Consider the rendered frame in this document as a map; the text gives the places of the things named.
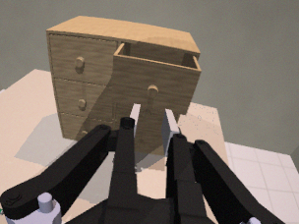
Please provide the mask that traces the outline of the brown wooden drawer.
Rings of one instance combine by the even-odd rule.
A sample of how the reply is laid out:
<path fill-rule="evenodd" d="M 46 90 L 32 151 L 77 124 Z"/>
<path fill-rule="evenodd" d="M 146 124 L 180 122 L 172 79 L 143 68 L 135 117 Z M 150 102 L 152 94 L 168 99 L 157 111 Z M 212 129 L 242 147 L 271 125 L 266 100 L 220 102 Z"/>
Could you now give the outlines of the brown wooden drawer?
<path fill-rule="evenodd" d="M 111 86 L 55 78 L 59 110 L 113 119 Z"/>
<path fill-rule="evenodd" d="M 164 154 L 161 130 L 137 126 L 135 150 Z"/>
<path fill-rule="evenodd" d="M 49 38 L 54 75 L 112 84 L 117 40 L 58 33 Z"/>
<path fill-rule="evenodd" d="M 113 55 L 111 102 L 186 115 L 201 72 L 193 54 L 123 41 Z"/>
<path fill-rule="evenodd" d="M 113 121 L 101 120 L 60 112 L 65 138 L 80 140 L 97 125 L 108 125 L 113 129 Z M 111 130 L 112 130 L 111 129 Z"/>
<path fill-rule="evenodd" d="M 116 120 L 120 121 L 122 117 L 130 117 L 133 106 L 118 104 Z M 164 111 L 152 110 L 147 108 L 140 108 L 138 124 L 159 127 L 162 126 Z"/>

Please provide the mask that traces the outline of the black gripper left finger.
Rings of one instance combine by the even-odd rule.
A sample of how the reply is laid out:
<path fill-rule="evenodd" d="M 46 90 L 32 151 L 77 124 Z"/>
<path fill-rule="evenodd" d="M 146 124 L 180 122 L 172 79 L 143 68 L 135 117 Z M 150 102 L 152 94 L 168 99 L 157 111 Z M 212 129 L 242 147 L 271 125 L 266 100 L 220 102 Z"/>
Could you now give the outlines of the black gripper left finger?
<path fill-rule="evenodd" d="M 115 152 L 104 224 L 141 224 L 135 174 L 140 108 L 134 103 L 130 117 L 121 118 L 119 130 L 97 125 L 41 174 L 5 191 L 0 203 L 7 223 L 62 224 L 108 152 Z"/>

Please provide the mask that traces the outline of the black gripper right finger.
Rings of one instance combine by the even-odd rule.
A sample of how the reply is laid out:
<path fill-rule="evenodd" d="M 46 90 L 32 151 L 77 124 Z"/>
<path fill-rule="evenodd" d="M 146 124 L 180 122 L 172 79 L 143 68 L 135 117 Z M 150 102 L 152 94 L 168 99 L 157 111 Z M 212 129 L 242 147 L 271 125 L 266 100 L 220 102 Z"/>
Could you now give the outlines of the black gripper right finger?
<path fill-rule="evenodd" d="M 175 224 L 211 224 L 204 197 L 218 224 L 285 224 L 254 198 L 206 141 L 189 142 L 179 131 L 172 110 L 165 109 L 165 198 L 175 198 Z"/>

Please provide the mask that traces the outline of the small brown wooden chest of drawers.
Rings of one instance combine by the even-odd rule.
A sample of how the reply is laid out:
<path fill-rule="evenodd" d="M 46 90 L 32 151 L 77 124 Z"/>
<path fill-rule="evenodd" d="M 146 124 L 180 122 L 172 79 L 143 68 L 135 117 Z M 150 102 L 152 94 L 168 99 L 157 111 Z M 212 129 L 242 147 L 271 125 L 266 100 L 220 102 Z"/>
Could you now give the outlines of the small brown wooden chest of drawers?
<path fill-rule="evenodd" d="M 101 120 L 113 121 L 113 130 L 115 130 L 116 122 L 120 123 L 120 121 L 116 120 L 117 103 L 114 103 L 112 120 L 59 110 L 56 86 L 54 80 L 55 78 L 87 82 L 93 84 L 105 84 L 111 86 L 112 84 L 54 75 L 53 66 L 52 66 L 51 48 L 50 48 L 50 38 L 49 38 L 49 34 L 51 33 L 117 40 L 118 48 L 120 47 L 123 41 L 141 44 L 141 45 L 153 46 L 158 48 L 164 48 L 164 49 L 193 54 L 195 55 L 197 61 L 199 60 L 201 54 L 195 41 L 193 40 L 192 36 L 188 32 L 171 29 L 171 28 L 162 28 L 162 27 L 156 27 L 151 25 L 104 19 L 104 18 L 78 16 L 74 19 L 59 24 L 55 27 L 47 29 L 46 39 L 47 39 L 49 65 L 50 65 L 55 103 L 56 103 L 62 137 L 63 139 L 68 139 L 68 140 L 75 140 L 75 139 L 65 138 L 60 112 L 75 114 L 75 115 L 80 115 L 85 117 L 91 117 L 91 118 L 96 118 Z"/>

